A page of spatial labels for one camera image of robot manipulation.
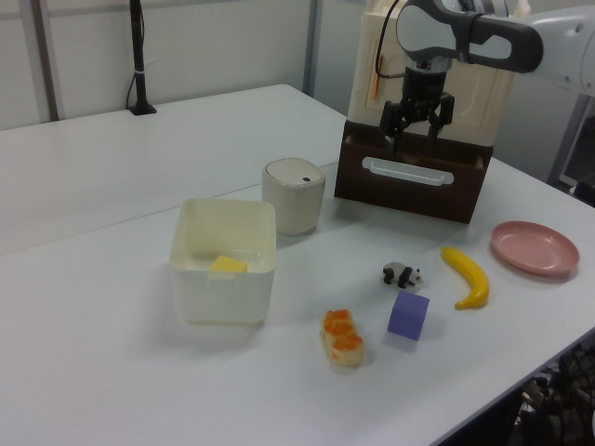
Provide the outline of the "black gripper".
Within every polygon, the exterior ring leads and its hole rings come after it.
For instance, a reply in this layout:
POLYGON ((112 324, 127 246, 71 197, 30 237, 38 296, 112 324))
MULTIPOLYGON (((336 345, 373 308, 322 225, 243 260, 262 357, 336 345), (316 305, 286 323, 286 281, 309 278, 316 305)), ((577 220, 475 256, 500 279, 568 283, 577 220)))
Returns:
POLYGON ((405 69, 402 100, 386 101, 379 123, 392 155, 397 153, 403 131, 410 122, 430 123, 429 145, 435 145, 442 129, 452 123, 455 98, 443 92, 445 80, 446 72, 405 69))

